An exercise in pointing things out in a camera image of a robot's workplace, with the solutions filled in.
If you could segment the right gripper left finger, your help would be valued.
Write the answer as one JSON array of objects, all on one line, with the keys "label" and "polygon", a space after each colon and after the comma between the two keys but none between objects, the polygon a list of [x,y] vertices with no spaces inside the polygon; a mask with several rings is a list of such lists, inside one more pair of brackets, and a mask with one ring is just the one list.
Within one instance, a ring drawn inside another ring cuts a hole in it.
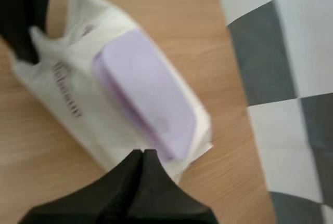
[{"label": "right gripper left finger", "polygon": [[92,184],[33,207],[20,223],[117,223],[123,220],[142,172],[143,153],[132,151]]}]

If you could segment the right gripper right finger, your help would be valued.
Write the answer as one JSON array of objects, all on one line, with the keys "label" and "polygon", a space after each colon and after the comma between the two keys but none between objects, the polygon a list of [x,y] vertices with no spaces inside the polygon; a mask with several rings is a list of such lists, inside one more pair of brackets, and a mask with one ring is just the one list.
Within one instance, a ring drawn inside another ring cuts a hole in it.
[{"label": "right gripper right finger", "polygon": [[216,223],[213,211],[168,176],[155,150],[145,150],[142,174],[127,211],[128,223]]}]

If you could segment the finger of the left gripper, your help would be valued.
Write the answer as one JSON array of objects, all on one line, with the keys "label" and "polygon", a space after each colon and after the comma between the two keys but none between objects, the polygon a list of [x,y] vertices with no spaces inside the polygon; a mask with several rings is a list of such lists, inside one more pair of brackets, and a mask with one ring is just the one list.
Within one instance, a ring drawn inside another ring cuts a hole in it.
[{"label": "finger of the left gripper", "polygon": [[29,29],[36,26],[46,31],[49,0],[1,0],[1,37],[18,60],[35,65],[39,56]]}]

